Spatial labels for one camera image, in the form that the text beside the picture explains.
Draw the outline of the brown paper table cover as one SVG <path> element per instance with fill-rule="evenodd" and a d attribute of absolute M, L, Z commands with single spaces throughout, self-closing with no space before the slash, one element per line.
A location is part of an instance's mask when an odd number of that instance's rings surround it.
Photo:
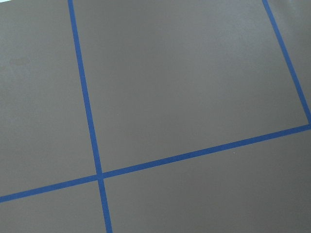
<path fill-rule="evenodd" d="M 308 0 L 3 0 L 3 233 L 308 233 Z"/>

